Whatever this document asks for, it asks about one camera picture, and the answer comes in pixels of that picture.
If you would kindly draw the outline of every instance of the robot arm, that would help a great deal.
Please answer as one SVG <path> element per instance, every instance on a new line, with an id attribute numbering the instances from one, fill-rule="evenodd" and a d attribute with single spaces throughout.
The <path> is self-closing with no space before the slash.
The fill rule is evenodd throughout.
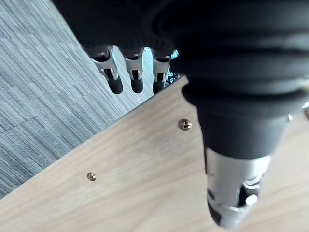
<path id="1" fill-rule="evenodd" d="M 154 92 L 166 72 L 186 74 L 184 97 L 202 129 L 207 200 L 221 227 L 238 226 L 258 199 L 286 116 L 308 99 L 309 2 L 53 0 L 83 49 L 122 91 L 111 47 L 142 91 L 141 56 L 154 54 Z M 179 57 L 170 61 L 174 49 Z"/>

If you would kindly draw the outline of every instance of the screw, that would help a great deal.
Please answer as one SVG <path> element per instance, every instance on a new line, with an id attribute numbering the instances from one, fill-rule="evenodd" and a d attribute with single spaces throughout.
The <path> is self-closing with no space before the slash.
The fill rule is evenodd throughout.
<path id="1" fill-rule="evenodd" d="M 192 123 L 188 119 L 182 119 L 179 121 L 178 126 L 183 131 L 187 131 L 192 128 Z"/>
<path id="2" fill-rule="evenodd" d="M 95 181 L 97 177 L 96 177 L 96 175 L 94 173 L 88 173 L 87 174 L 87 178 L 90 181 Z"/>

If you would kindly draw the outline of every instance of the gray carpet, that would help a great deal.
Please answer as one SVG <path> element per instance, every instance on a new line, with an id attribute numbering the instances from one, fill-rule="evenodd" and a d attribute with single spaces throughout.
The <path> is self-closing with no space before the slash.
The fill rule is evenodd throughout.
<path id="1" fill-rule="evenodd" d="M 0 0 L 0 198 L 152 96 L 114 95 L 48 0 Z"/>

